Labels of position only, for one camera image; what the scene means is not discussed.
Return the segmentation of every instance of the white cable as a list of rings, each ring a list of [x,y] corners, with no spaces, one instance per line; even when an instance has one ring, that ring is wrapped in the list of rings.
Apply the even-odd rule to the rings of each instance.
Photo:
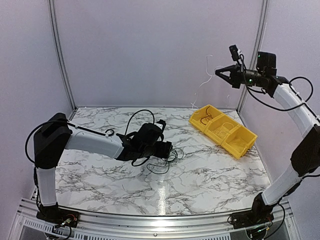
[[[201,86],[204,85],[204,84],[207,84],[208,82],[210,82],[210,80],[215,76],[215,71],[216,71],[217,68],[223,68],[223,66],[216,66],[216,67],[214,68],[214,70],[213,70],[212,75],[209,74],[209,73],[208,73],[208,66],[209,66],[208,57],[213,57],[213,55],[212,55],[212,54],[209,54],[209,55],[206,56],[206,68],[205,68],[205,72],[206,72],[206,74],[208,74],[208,76],[210,76],[210,78],[209,78],[207,81],[204,81],[203,83],[201,83],[200,86],[199,86],[198,89],[197,89],[197,92],[194,93],[194,95],[196,95],[196,98],[195,98],[195,100],[194,100],[193,103],[190,102],[191,105],[192,105],[192,110],[194,109],[194,107],[196,107],[196,108],[198,109],[198,107],[197,107],[195,104],[196,104],[196,101],[198,100],[198,96],[199,96],[198,91],[199,91],[199,89],[201,88]]]

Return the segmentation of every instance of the metal frame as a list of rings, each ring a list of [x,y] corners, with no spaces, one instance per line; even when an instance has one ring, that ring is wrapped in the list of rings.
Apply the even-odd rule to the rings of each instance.
[[[257,62],[258,51],[261,48],[264,33],[265,33],[268,7],[269,7],[269,0],[263,0],[262,5],[261,5],[261,10],[260,10],[258,31],[256,33],[256,38],[255,38],[253,53],[252,53],[251,60],[250,60],[249,69],[254,69],[256,62]],[[247,89],[245,87],[243,87],[242,93],[241,93],[241,96],[239,99],[239,103],[236,108],[236,111],[238,112],[239,115],[241,114],[241,112],[243,110],[247,96],[248,96]]]
[[[52,36],[54,40],[57,60],[61,72],[63,85],[67,94],[69,104],[72,108],[72,113],[69,119],[74,117],[77,106],[73,97],[72,88],[70,85],[65,60],[63,57],[60,36],[57,24],[57,15],[54,0],[47,0],[49,7],[50,23],[52,28]],[[266,26],[266,18],[268,12],[269,0],[262,0],[258,31],[254,44],[253,54],[251,56],[249,67],[252,69],[256,64],[257,54],[261,48],[263,34]],[[240,119],[243,121],[241,111],[243,110],[247,98],[247,91],[242,90],[238,106],[236,110]],[[282,203],[285,212],[285,225],[291,240],[300,240],[298,228],[287,201]],[[74,209],[71,207],[62,207],[65,209]],[[223,239],[224,236],[229,236],[232,232],[243,231],[242,229],[233,229],[233,226],[228,224],[228,217],[232,213],[222,212],[203,215],[188,215],[188,216],[135,216],[90,212],[79,210],[80,218],[78,227],[73,229],[72,239],[115,239],[115,240],[136,240],[136,239],[180,239],[180,240],[205,240],[205,239]],[[38,228],[44,221],[36,218],[37,205],[34,200],[21,200],[17,214],[12,225],[9,240],[20,239],[24,226]],[[274,208],[274,222],[279,222],[283,218],[282,209],[279,206]]]
[[[282,204],[285,208],[288,226],[290,225],[290,227],[292,226],[295,229],[293,214],[288,202],[283,202]],[[23,226],[39,230],[39,225],[43,225],[45,222],[36,218],[37,211],[37,205],[34,200],[25,198],[21,200],[9,234],[9,240],[19,239]],[[115,240],[205,240],[215,239],[215,237],[223,239],[223,236],[229,236],[230,233],[245,230],[244,228],[235,230],[232,225],[228,224],[227,220],[232,212],[187,216],[136,216],[91,212],[79,209],[77,211],[80,212],[78,227],[72,229],[72,239],[77,240],[89,240],[94,239],[94,237],[100,238],[100,240],[104,238]],[[283,211],[279,206],[274,208],[273,214],[275,217],[274,222],[282,220]],[[49,233],[50,227],[54,224],[45,223],[45,225]],[[292,240],[300,239],[295,231],[290,230],[289,232]]]
[[[53,36],[53,41],[54,41],[54,48],[56,51],[56,56],[57,56],[57,60],[58,60],[58,64],[59,64],[59,68],[60,68],[60,72],[61,72],[63,86],[65,89],[69,104],[71,106],[71,109],[74,111],[77,109],[77,107],[76,107],[75,99],[74,99],[72,89],[70,86],[64,56],[62,53],[60,36],[59,36],[59,31],[58,31],[55,1],[48,0],[48,7],[49,7],[49,16],[50,16],[50,23],[51,23],[51,29],[52,29],[52,36]]]

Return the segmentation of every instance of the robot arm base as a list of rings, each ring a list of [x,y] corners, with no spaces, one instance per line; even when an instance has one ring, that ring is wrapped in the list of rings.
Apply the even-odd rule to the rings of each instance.
[[[276,204],[265,205],[262,192],[260,192],[253,200],[252,208],[250,210],[232,213],[229,223],[233,225],[234,229],[268,223],[275,219],[272,214],[275,205]]]
[[[40,204],[36,218],[57,225],[61,225],[67,219],[71,219],[68,225],[76,228],[79,221],[79,212],[60,208],[58,203],[53,206]]]

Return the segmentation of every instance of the wire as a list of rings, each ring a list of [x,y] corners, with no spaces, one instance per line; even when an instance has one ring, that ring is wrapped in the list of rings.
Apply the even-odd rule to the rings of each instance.
[[[60,238],[60,237],[53,237],[53,236],[47,236],[47,234],[45,233],[45,231],[43,231],[43,233],[44,233],[44,235],[45,235],[45,237],[48,239],[52,239],[52,240],[68,240],[70,237],[71,237],[71,234],[72,234],[72,228],[69,226],[69,225],[67,225],[67,227],[69,227],[69,234],[68,234],[68,236],[67,237],[65,237],[65,238]]]
[[[65,126],[65,125],[69,125],[71,127],[76,127],[75,124],[69,122],[69,121],[61,121],[61,120],[49,120],[49,121],[46,121],[46,122],[43,122],[41,124],[39,124],[38,126],[36,126],[28,135],[28,137],[26,138],[25,140],[25,145],[24,145],[24,153],[27,157],[27,159],[32,162],[33,164],[35,164],[35,161],[31,159],[31,157],[29,156],[29,153],[28,153],[28,143],[29,143],[29,140],[31,138],[31,136],[34,134],[35,131],[37,131],[39,128],[41,128],[42,126],[46,125],[46,124],[61,124],[62,126]],[[81,129],[81,130],[84,130],[84,131],[87,131],[89,133],[93,133],[93,134],[97,134],[97,135],[100,135],[100,136],[105,136],[106,134],[103,133],[103,132],[99,132],[99,131],[95,131],[95,130],[92,130],[92,129],[88,129],[88,128],[85,128],[83,126],[77,126],[78,129]]]
[[[178,154],[177,150],[180,150],[180,151],[181,151],[181,153],[182,153],[182,156],[181,156],[181,157],[179,157],[179,154]],[[152,172],[153,174],[157,174],[157,175],[166,174],[166,173],[169,171],[169,169],[170,169],[170,163],[171,163],[171,162],[173,162],[173,161],[175,161],[175,160],[177,160],[177,159],[181,160],[181,159],[185,156],[184,151],[183,151],[181,148],[173,148],[173,149],[171,150],[171,153],[172,153],[172,155],[170,155],[167,159],[162,159],[162,160],[165,162],[164,165],[157,165],[157,164],[149,163],[149,164],[146,166],[146,168],[147,168],[150,172]],[[152,166],[152,168],[154,168],[154,167],[166,168],[166,167],[167,167],[167,169],[166,169],[166,171],[164,171],[164,172],[155,172],[154,169],[151,169],[150,166]]]
[[[198,91],[199,91],[199,89],[201,88],[201,86],[204,85],[204,84],[207,84],[208,82],[211,81],[211,79],[215,76],[215,71],[216,71],[217,68],[223,68],[223,67],[224,67],[224,66],[216,66],[216,67],[214,68],[212,74],[208,73],[208,67],[209,67],[208,57],[213,57],[213,55],[212,55],[212,54],[209,54],[209,55],[206,56],[206,68],[205,68],[205,72],[206,72],[206,74],[207,74],[208,76],[210,76],[210,78],[209,78],[207,81],[204,81],[203,83],[201,83],[200,86],[199,86],[198,89],[197,89],[197,92],[194,93],[194,95],[196,95],[196,98],[195,98],[195,100],[194,100],[193,103],[190,102],[191,105],[192,105],[192,110],[194,109],[194,107],[196,107],[196,108],[198,109],[198,107],[197,107],[195,104],[196,104],[196,101],[198,100],[198,96],[199,96]]]
[[[133,161],[131,162],[131,165],[132,165],[133,167],[139,167],[139,166],[145,164],[145,163],[149,160],[149,158],[150,158],[149,156],[146,157],[146,159],[145,159],[142,163],[139,163],[139,164],[137,164],[137,165],[134,165],[134,163],[136,162],[136,160],[133,160]]]
[[[128,121],[128,124],[126,125],[126,129],[125,129],[125,133],[124,133],[124,135],[127,135],[127,131],[128,131],[128,127],[129,127],[129,124],[130,124],[130,121],[132,120],[132,118],[136,115],[136,114],[138,114],[138,113],[140,113],[140,112],[149,112],[151,115],[152,115],[152,117],[153,117],[153,124],[155,124],[155,115],[153,114],[153,112],[152,111],[150,111],[150,110],[148,110],[148,109],[141,109],[141,110],[139,110],[139,111],[136,111],[131,117],[130,117],[130,119],[129,119],[129,121]]]
[[[266,94],[265,91],[262,91],[262,88],[261,88],[261,91],[255,90],[255,89],[250,88],[250,87],[248,87],[248,88],[250,89],[250,91],[255,92],[255,93],[257,93],[257,94]]]
[[[317,177],[320,177],[320,174],[318,174],[318,175],[307,175],[307,176],[302,177],[302,179],[305,179],[305,178],[317,178]]]
[[[263,105],[265,105],[265,106],[267,106],[267,107],[269,107],[269,108],[271,108],[271,109],[274,109],[274,110],[277,110],[277,111],[280,111],[280,112],[287,112],[287,111],[291,111],[291,110],[297,109],[297,108],[301,107],[302,105],[306,104],[306,102],[308,102],[309,99],[310,99],[310,98],[312,97],[312,95],[314,94],[314,86],[313,86],[312,82],[311,82],[308,78],[306,78],[306,77],[304,77],[304,76],[297,76],[297,77],[294,77],[293,79],[291,79],[291,80],[289,81],[289,87],[290,87],[290,89],[294,92],[294,89],[292,88],[292,84],[291,84],[291,83],[292,83],[293,81],[297,80],[297,79],[304,79],[304,80],[306,80],[306,81],[310,84],[310,86],[311,86],[311,92],[310,92],[310,95],[308,96],[308,98],[306,99],[306,101],[303,102],[303,103],[301,103],[301,104],[299,104],[299,105],[297,105],[297,106],[294,106],[294,107],[291,107],[291,108],[288,108],[288,109],[277,108],[277,107],[275,107],[275,106],[269,105],[269,104],[263,102],[262,100],[260,100],[259,98],[257,98],[255,95],[252,94],[252,92],[261,93],[262,90],[261,90],[261,92],[257,92],[256,90],[254,90],[254,89],[252,89],[252,88],[250,88],[250,87],[248,86],[247,79],[246,79],[246,76],[245,76],[245,73],[244,73],[244,72],[246,71],[247,67],[246,67],[246,65],[245,65],[245,56],[244,56],[243,54],[240,54],[240,60],[241,60],[241,62],[242,62],[242,76],[243,76],[243,78],[244,78],[245,87],[246,87],[247,91],[249,92],[249,94],[250,94],[255,100],[257,100],[259,103],[261,103],[261,104],[263,104]]]
[[[177,150],[181,151],[181,155],[182,155],[181,157],[179,157],[179,154],[178,154]],[[173,162],[173,161],[175,161],[175,160],[177,160],[177,159],[181,160],[184,156],[185,156],[184,151],[183,151],[181,148],[173,148],[173,149],[171,150],[171,154],[169,155],[168,158],[166,158],[166,159],[165,159],[165,158],[162,158],[162,161],[165,162],[164,165],[158,165],[158,164],[154,164],[154,163],[148,163],[148,164],[146,165],[146,168],[147,168],[150,172],[152,172],[153,174],[157,174],[157,175],[166,174],[166,173],[169,171],[169,169],[170,169],[170,163]],[[149,157],[147,157],[146,160],[144,160],[142,163],[137,164],[137,165],[134,165],[134,162],[135,162],[135,161],[132,161],[132,162],[131,162],[131,165],[134,166],[134,167],[139,167],[139,166],[145,164],[148,160],[149,160]],[[161,168],[161,169],[166,168],[166,170],[165,170],[164,172],[157,172],[157,171],[154,171],[154,170],[155,170],[155,169],[154,169],[155,167]]]
[[[314,94],[314,86],[313,86],[313,84],[312,84],[312,82],[308,79],[308,78],[306,78],[306,77],[304,77],[304,76],[296,76],[296,77],[294,77],[294,78],[292,78],[290,81],[289,81],[289,87],[290,87],[290,89],[294,92],[294,89],[292,88],[292,82],[293,81],[295,81],[295,80],[297,80],[297,79],[304,79],[304,80],[306,80],[309,84],[310,84],[310,86],[311,86],[311,93],[310,93],[310,95],[309,95],[309,97],[305,100],[306,102],[308,102],[309,101],[309,99],[312,97],[312,95]]]
[[[285,210],[284,206],[282,206],[279,202],[278,202],[278,205],[279,205],[279,206],[282,208],[282,210],[283,210],[283,219],[282,219],[280,225],[276,228],[276,230],[274,230],[269,236],[266,236],[264,239],[268,239],[268,238],[270,238],[273,234],[275,234],[275,233],[281,228],[281,226],[282,226],[282,225],[284,224],[284,222],[285,222],[286,210]]]
[[[206,119],[206,118],[210,118],[210,120],[213,118],[211,113],[208,113],[208,109],[210,108],[210,106],[208,106],[206,109],[205,109],[205,113],[206,113],[206,116],[202,117],[200,119],[200,122],[203,124],[203,125],[207,125],[207,123],[204,123],[202,120],[203,119]]]
[[[294,107],[291,107],[291,108],[288,108],[288,109],[277,108],[277,107],[275,107],[275,106],[269,105],[269,104],[263,102],[262,100],[260,100],[259,98],[257,98],[255,95],[253,95],[253,94],[251,93],[251,89],[247,86],[247,80],[246,80],[246,77],[245,77],[245,74],[244,74],[244,73],[243,73],[243,77],[244,77],[244,81],[245,81],[245,87],[246,87],[246,89],[248,90],[249,94],[250,94],[255,100],[257,100],[259,103],[261,103],[261,104],[263,104],[263,105],[265,105],[265,106],[267,106],[267,107],[269,107],[269,108],[271,108],[271,109],[274,109],[274,110],[277,110],[277,111],[280,111],[280,112],[288,112],[288,111],[297,109],[297,108],[301,107],[302,105],[306,104],[305,102],[303,102],[303,103],[301,103],[301,104],[299,104],[299,105],[297,105],[297,106],[294,106]],[[309,97],[307,98],[308,100],[312,97],[312,93],[313,93],[313,92],[311,92],[311,94],[310,94]]]

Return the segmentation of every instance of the black cable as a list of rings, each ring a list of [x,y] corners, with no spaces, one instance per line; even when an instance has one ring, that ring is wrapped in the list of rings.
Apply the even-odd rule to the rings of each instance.
[[[146,166],[146,168],[147,168],[150,172],[152,172],[153,174],[162,175],[162,174],[166,174],[166,173],[169,171],[169,169],[170,169],[170,162],[166,159],[166,160],[165,160],[165,164],[164,164],[163,166],[162,166],[162,165],[153,164],[153,163],[149,163],[149,164]],[[153,171],[153,170],[151,170],[151,169],[149,168],[149,166],[159,167],[159,168],[165,168],[165,167],[167,166],[167,164],[168,164],[168,168],[167,168],[166,171],[164,171],[164,172],[155,172],[155,171]]]
[[[244,56],[243,54],[240,54],[239,56],[240,56],[240,60],[241,60],[241,62],[242,62],[243,70],[246,71],[247,68],[246,68],[246,65],[245,65],[245,56]],[[243,78],[244,78],[245,87],[246,87],[247,91],[249,92],[249,94],[250,94],[255,100],[257,100],[259,103],[261,103],[261,104],[263,104],[263,105],[265,105],[265,106],[267,106],[267,107],[269,107],[269,108],[271,108],[271,109],[278,110],[278,111],[280,111],[280,112],[287,112],[287,111],[291,111],[291,110],[297,109],[297,108],[301,107],[302,105],[304,105],[305,102],[308,102],[309,99],[310,99],[310,98],[312,97],[312,95],[314,94],[314,86],[313,86],[312,82],[311,82],[308,78],[306,78],[306,77],[304,77],[304,76],[297,76],[297,77],[294,77],[293,79],[291,79],[291,80],[289,81],[289,87],[290,87],[290,89],[291,89],[292,91],[294,91],[293,88],[292,88],[292,84],[291,84],[293,81],[295,81],[295,80],[297,80],[297,79],[304,79],[304,80],[306,80],[306,81],[310,84],[310,86],[311,86],[311,93],[310,93],[309,97],[306,99],[306,101],[303,102],[303,103],[301,103],[301,104],[299,104],[299,105],[297,105],[297,106],[294,106],[294,107],[291,107],[291,108],[288,108],[288,109],[277,108],[277,107],[275,107],[275,106],[271,106],[271,105],[269,105],[269,104],[261,101],[259,98],[257,98],[255,95],[252,94],[252,92],[257,93],[258,91],[254,90],[254,89],[252,89],[252,88],[249,88],[248,83],[247,83],[247,79],[246,79],[246,76],[245,76],[245,73],[244,73],[243,70],[242,70],[242,76],[243,76]]]
[[[212,115],[210,113],[208,113],[208,108],[210,108],[210,106],[208,106],[206,109],[205,109],[205,113],[206,113],[206,116],[202,117],[200,119],[200,122],[203,124],[203,125],[207,125],[206,123],[204,123],[202,120],[203,119],[206,119],[206,118],[213,118]]]
[[[252,92],[255,92],[255,93],[257,93],[257,94],[266,94],[265,91],[262,91],[262,88],[261,88],[261,91],[255,90],[255,89],[250,88],[250,87],[248,87],[248,88],[249,88]]]
[[[283,219],[282,219],[280,225],[276,228],[276,230],[274,230],[269,236],[266,236],[264,239],[268,239],[268,238],[270,238],[273,234],[275,234],[275,233],[281,228],[281,226],[282,226],[282,225],[284,224],[284,222],[285,222],[285,219],[286,219],[286,210],[285,210],[284,206],[282,206],[279,202],[278,202],[278,205],[279,205],[279,206],[282,208],[282,210],[283,210]]]
[[[155,124],[156,120],[155,120],[155,115],[153,114],[153,112],[150,111],[150,110],[148,110],[148,109],[141,109],[141,110],[139,110],[139,111],[136,111],[136,112],[130,117],[130,119],[129,119],[129,121],[128,121],[128,124],[126,125],[126,129],[125,129],[124,135],[127,135],[127,131],[128,131],[128,127],[129,127],[129,124],[130,124],[131,119],[132,119],[136,114],[138,114],[138,113],[140,113],[140,112],[143,112],[143,111],[151,113],[151,115],[152,115],[152,117],[153,117],[153,124]]]
[[[72,228],[71,228],[69,225],[67,225],[67,226],[69,227],[69,234],[68,234],[67,237],[65,237],[65,238],[60,238],[60,237],[52,237],[52,236],[49,236],[49,238],[55,239],[55,240],[68,240],[68,239],[71,237]]]
[[[134,165],[134,163],[136,162],[136,160],[134,160],[134,161],[131,162],[131,165],[132,165],[133,167],[139,167],[139,166],[145,164],[145,163],[149,160],[149,158],[150,158],[150,157],[148,156],[142,163],[139,163],[139,164],[137,164],[137,165]]]
[[[289,81],[289,87],[290,87],[290,89],[291,89],[293,92],[294,92],[294,89],[292,88],[292,82],[295,81],[295,80],[297,80],[297,79],[304,79],[304,80],[306,80],[306,81],[310,84],[310,86],[311,86],[310,96],[305,100],[306,102],[308,102],[309,99],[310,99],[310,98],[312,97],[312,95],[314,94],[314,86],[313,86],[312,82],[311,82],[308,78],[306,78],[306,77],[304,77],[304,76],[296,76],[296,77],[292,78],[292,79]]]
[[[318,175],[307,175],[307,176],[302,177],[302,179],[305,179],[305,178],[317,178],[317,177],[320,177],[320,174],[318,174]]]
[[[29,143],[29,140],[30,140],[31,136],[34,134],[34,132],[36,132],[39,128],[41,128],[42,126],[44,126],[44,125],[46,125],[46,124],[61,124],[62,126],[64,126],[64,125],[67,124],[67,125],[69,125],[69,126],[71,126],[71,127],[74,127],[74,128],[76,127],[76,125],[73,124],[73,123],[71,123],[71,122],[61,121],[61,120],[45,121],[45,122],[39,124],[38,126],[36,126],[36,127],[29,133],[28,137],[27,137],[26,140],[25,140],[25,145],[24,145],[25,155],[26,155],[26,157],[28,158],[28,160],[29,160],[30,162],[32,162],[33,164],[35,163],[35,161],[32,160],[31,157],[30,157],[29,154],[28,154],[28,143]],[[81,130],[84,130],[84,131],[87,131],[87,132],[92,133],[92,134],[97,134],[97,135],[100,135],[100,136],[105,136],[105,134],[104,134],[103,132],[99,132],[99,131],[95,131],[95,130],[92,130],[92,129],[88,129],[88,128],[85,128],[85,127],[83,127],[83,126],[77,126],[77,128],[78,128],[78,129],[81,129]],[[108,130],[105,131],[105,132],[108,132],[108,131],[112,131],[112,133],[109,134],[109,136],[112,136],[112,135],[115,133],[115,131],[112,130],[112,129],[108,129]]]
[[[287,111],[291,111],[291,110],[297,109],[297,108],[301,107],[302,105],[306,104],[305,102],[303,102],[303,103],[301,103],[301,104],[299,104],[299,105],[297,105],[297,106],[294,106],[294,107],[291,107],[291,108],[288,108],[288,109],[277,108],[277,107],[275,107],[275,106],[271,106],[271,105],[263,102],[262,100],[260,100],[259,98],[257,98],[255,95],[253,95],[253,94],[251,93],[251,89],[248,87],[248,83],[247,83],[247,80],[246,80],[246,77],[245,77],[245,73],[243,72],[242,75],[243,75],[243,78],[244,78],[244,81],[245,81],[245,87],[246,87],[246,89],[248,90],[249,94],[250,94],[255,100],[257,100],[259,103],[261,103],[261,104],[263,104],[263,105],[265,105],[265,106],[267,106],[267,107],[269,107],[269,108],[271,108],[271,109],[274,109],[274,110],[277,110],[277,111],[280,111],[280,112],[287,112]],[[312,94],[313,94],[313,86],[312,86],[312,91],[311,91],[309,97],[307,98],[308,100],[312,97]]]

